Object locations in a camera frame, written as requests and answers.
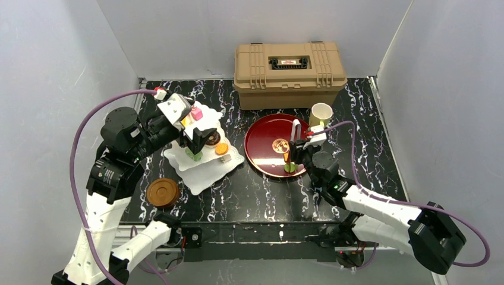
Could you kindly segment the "chocolate glazed donut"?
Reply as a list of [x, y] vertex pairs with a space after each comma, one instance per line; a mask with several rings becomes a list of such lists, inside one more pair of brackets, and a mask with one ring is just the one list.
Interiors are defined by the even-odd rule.
[[205, 146], [209, 148], [214, 148], [220, 143], [220, 140], [221, 140], [220, 133], [218, 131], [215, 131], [208, 137]]

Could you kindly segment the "green round macaron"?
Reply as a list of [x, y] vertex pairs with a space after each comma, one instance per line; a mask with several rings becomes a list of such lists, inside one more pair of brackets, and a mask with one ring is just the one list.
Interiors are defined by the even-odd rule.
[[298, 171], [298, 165], [293, 162], [285, 163], [283, 169], [286, 173], [295, 173]]

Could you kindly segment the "green swirl roll cake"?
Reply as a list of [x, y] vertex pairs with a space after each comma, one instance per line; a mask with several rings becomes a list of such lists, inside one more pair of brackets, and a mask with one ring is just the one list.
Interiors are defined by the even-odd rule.
[[198, 152], [198, 153], [194, 154], [194, 153], [193, 153], [193, 152], [192, 152], [189, 148], [186, 148], [186, 149], [185, 149], [185, 153], [186, 153], [186, 155], [187, 155], [187, 156], [188, 156], [191, 160], [193, 160], [193, 161], [195, 161], [195, 162], [199, 162], [199, 161], [202, 159], [202, 157], [203, 157], [203, 152], [202, 152], [202, 151], [200, 151], [200, 152]]

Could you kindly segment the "pink cake with cherry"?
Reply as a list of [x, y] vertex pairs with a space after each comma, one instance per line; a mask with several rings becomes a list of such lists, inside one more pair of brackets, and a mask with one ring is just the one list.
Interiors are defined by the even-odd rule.
[[194, 122], [199, 121], [203, 117], [203, 111], [199, 107], [193, 106], [191, 109], [191, 117]]

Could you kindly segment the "orange round cookie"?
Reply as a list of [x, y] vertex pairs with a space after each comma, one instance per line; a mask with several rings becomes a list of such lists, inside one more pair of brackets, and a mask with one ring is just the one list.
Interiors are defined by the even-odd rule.
[[219, 156], [226, 154], [229, 151], [229, 145], [225, 142], [220, 142], [216, 145], [215, 153]]

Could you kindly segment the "white three-tier dessert stand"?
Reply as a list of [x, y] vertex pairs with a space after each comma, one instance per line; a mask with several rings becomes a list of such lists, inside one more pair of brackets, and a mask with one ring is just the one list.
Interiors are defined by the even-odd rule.
[[220, 119], [223, 117], [221, 112], [212, 109], [198, 101], [195, 106], [203, 111], [203, 117], [199, 121], [186, 126], [186, 130], [191, 132], [194, 128], [207, 129], [216, 128], [221, 135], [220, 142], [229, 145], [227, 154], [232, 156], [232, 160], [227, 163], [221, 163], [219, 156], [215, 153], [215, 147], [203, 147], [203, 157], [200, 161], [191, 160], [185, 153], [186, 148], [182, 148], [176, 141], [171, 143], [171, 148], [163, 151], [162, 155], [168, 159], [169, 164], [175, 169], [177, 175], [183, 180], [183, 183], [189, 188], [192, 195], [199, 195], [205, 189], [219, 179], [222, 179], [227, 173], [234, 170], [239, 164], [243, 163], [245, 158], [227, 139], [225, 131], [221, 127]]

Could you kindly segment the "red round tray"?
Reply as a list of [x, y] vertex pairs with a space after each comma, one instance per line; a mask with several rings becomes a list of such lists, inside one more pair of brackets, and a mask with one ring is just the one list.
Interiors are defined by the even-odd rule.
[[244, 139], [244, 150], [248, 161], [258, 171], [274, 178], [291, 178], [305, 173], [299, 165], [295, 171], [286, 172], [284, 157], [289, 151], [292, 123], [298, 120], [301, 139], [309, 128], [302, 119], [284, 113], [267, 115], [250, 126]]

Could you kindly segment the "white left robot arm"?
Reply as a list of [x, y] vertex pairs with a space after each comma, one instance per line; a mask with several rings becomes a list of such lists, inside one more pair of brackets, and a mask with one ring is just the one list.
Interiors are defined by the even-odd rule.
[[113, 247], [121, 217], [144, 174], [141, 161], [182, 139], [182, 132], [161, 112], [143, 126], [133, 108], [119, 107], [108, 113], [100, 133], [103, 141], [87, 181], [86, 205], [78, 207], [85, 221], [69, 263], [53, 275], [52, 284], [125, 284], [180, 224], [170, 214], [158, 214], [141, 233]]

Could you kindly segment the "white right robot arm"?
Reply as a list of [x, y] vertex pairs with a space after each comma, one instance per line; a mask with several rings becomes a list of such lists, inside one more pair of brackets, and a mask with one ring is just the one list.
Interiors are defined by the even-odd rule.
[[445, 275], [466, 243], [450, 215], [439, 205], [411, 206], [339, 174], [328, 152], [306, 140], [289, 142], [289, 161], [303, 165], [315, 191], [330, 205], [350, 211], [344, 237], [398, 249], [426, 269]]

